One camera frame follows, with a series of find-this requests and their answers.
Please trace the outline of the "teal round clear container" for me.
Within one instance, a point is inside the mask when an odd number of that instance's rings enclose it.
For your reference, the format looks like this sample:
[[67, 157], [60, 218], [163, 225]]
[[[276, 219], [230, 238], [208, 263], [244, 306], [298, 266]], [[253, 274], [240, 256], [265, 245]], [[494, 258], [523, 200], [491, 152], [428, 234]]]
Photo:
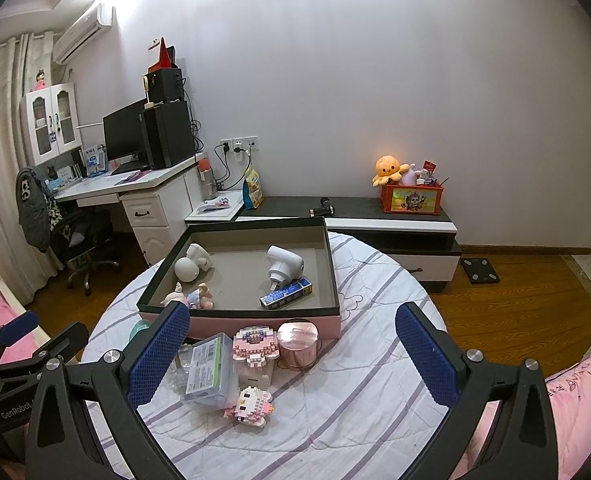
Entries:
[[128, 336], [128, 341], [132, 341], [137, 334], [143, 332], [144, 330], [148, 330], [151, 323], [145, 320], [139, 320], [130, 331], [130, 336]]

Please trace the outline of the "white round figure toy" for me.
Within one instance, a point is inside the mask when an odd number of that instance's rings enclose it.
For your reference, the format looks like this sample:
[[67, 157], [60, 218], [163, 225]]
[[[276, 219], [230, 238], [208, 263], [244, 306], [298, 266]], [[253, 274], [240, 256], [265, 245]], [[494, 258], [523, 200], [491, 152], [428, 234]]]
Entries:
[[196, 281], [201, 273], [207, 273], [211, 268], [210, 254], [197, 243], [190, 244], [184, 257], [179, 258], [174, 264], [176, 277], [184, 283]]

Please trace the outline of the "pink baby figurine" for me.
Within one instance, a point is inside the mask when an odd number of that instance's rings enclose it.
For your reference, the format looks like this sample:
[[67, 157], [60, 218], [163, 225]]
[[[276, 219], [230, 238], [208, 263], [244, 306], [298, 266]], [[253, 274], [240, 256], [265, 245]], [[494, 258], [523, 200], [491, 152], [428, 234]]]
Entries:
[[212, 298], [206, 283], [200, 283], [192, 292], [185, 292], [183, 284], [177, 282], [173, 292], [166, 295], [161, 304], [163, 307], [167, 307], [172, 302], [180, 302], [189, 309], [212, 310], [214, 308]]

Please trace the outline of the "clear plastic case green label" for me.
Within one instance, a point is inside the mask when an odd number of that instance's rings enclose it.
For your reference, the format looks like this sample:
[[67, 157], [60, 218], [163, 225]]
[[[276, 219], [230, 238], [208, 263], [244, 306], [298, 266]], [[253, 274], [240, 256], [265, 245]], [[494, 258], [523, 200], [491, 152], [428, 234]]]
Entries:
[[239, 389], [230, 336], [218, 333], [189, 344], [180, 359], [182, 401], [205, 410], [224, 410], [235, 403]]

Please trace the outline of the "pink cat block model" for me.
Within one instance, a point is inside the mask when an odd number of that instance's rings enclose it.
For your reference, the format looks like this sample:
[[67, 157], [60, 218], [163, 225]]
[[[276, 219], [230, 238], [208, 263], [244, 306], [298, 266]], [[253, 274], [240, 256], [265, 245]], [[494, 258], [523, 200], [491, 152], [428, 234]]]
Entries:
[[241, 390], [236, 403], [224, 410], [224, 416], [233, 418], [248, 426], [263, 428], [266, 417], [274, 412], [273, 396], [258, 387], [249, 386]]

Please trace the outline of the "pink flower block model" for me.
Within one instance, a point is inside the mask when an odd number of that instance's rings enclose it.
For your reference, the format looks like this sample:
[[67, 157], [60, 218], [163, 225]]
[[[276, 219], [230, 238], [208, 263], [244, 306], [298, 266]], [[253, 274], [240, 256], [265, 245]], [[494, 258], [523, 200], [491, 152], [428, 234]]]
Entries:
[[275, 364], [280, 356], [276, 332], [268, 326], [248, 326], [233, 339], [234, 370], [241, 388], [270, 388]]

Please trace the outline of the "white handheld device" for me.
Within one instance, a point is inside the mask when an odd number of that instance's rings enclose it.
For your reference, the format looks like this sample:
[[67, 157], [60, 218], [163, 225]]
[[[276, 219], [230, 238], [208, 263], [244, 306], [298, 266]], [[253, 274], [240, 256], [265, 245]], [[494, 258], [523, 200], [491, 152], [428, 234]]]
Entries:
[[271, 290], [284, 288], [300, 280], [304, 273], [304, 260], [300, 255], [275, 245], [268, 248], [268, 263]]

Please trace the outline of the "rose gold round tin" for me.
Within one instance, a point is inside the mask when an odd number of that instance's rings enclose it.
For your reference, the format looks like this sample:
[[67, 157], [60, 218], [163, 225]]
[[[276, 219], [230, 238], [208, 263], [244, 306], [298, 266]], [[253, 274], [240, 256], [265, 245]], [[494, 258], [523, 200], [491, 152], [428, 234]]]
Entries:
[[279, 326], [277, 340], [280, 359], [288, 370], [308, 370], [316, 363], [321, 339], [314, 323], [286, 322]]

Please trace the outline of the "blue rectangular pack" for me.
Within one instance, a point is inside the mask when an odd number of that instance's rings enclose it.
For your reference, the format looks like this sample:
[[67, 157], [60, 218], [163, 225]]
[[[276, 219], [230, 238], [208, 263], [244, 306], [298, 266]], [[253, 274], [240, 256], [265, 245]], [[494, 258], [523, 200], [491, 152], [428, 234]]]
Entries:
[[304, 296], [312, 294], [313, 284], [307, 278], [299, 278], [285, 287], [273, 290], [260, 298], [260, 305], [264, 309], [275, 310], [285, 307]]

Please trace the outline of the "pink black storage box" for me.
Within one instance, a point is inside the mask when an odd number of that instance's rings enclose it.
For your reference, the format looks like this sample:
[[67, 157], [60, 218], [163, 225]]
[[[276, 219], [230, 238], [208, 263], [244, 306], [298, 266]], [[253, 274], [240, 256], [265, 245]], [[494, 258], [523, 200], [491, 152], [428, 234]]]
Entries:
[[[320, 218], [251, 220], [189, 226], [154, 272], [143, 295], [137, 300], [140, 316], [153, 321], [162, 312], [162, 301], [180, 282], [175, 262], [186, 255], [191, 244], [209, 254], [212, 266], [192, 283], [192, 292], [204, 283], [212, 294], [211, 310], [190, 313], [188, 335], [192, 338], [223, 332], [232, 336], [250, 325], [277, 328], [291, 320], [316, 325], [321, 339], [337, 339], [341, 333], [340, 306], [333, 270], [329, 235]], [[291, 250], [303, 258], [303, 276], [312, 292], [276, 309], [266, 309], [260, 298], [271, 290], [268, 249]]]

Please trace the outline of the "black computer monitor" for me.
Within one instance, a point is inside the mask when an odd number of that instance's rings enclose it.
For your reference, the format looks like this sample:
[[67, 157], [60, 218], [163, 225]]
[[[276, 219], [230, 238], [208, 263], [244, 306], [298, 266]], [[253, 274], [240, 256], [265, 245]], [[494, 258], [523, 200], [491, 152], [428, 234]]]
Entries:
[[120, 162], [113, 174], [148, 167], [140, 115], [145, 109], [145, 99], [120, 108], [102, 119], [104, 122], [105, 146], [109, 162], [131, 156], [128, 162]]

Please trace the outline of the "yellow snack bag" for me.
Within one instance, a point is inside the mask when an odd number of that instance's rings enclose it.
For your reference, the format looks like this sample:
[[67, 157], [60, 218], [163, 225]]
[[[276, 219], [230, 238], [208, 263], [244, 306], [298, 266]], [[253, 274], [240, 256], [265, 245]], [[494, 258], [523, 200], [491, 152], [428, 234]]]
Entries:
[[247, 210], [258, 209], [264, 202], [264, 193], [260, 174], [249, 166], [245, 171], [244, 185], [242, 185], [242, 198]]

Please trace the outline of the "red toy box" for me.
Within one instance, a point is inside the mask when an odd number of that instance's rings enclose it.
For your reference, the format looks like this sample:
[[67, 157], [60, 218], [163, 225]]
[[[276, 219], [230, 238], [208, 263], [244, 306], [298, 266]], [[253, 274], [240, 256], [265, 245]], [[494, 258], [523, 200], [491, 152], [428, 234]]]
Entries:
[[440, 185], [386, 184], [380, 201], [383, 211], [391, 214], [440, 214], [442, 194]]

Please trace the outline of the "red triangular item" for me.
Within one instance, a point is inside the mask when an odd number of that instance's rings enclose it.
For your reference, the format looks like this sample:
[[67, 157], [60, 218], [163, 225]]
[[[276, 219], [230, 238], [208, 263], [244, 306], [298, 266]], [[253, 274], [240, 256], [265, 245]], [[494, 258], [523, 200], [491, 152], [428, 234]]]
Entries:
[[161, 68], [175, 68], [174, 48], [166, 47], [163, 37], [152, 40], [147, 49], [147, 72], [152, 73]]

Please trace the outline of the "white wall cabinet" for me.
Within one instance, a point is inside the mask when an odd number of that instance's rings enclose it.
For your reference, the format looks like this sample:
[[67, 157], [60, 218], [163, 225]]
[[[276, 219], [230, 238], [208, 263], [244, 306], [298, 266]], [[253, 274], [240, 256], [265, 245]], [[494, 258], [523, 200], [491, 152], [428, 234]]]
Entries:
[[21, 123], [28, 159], [38, 166], [82, 146], [73, 84], [54, 84], [21, 100]]

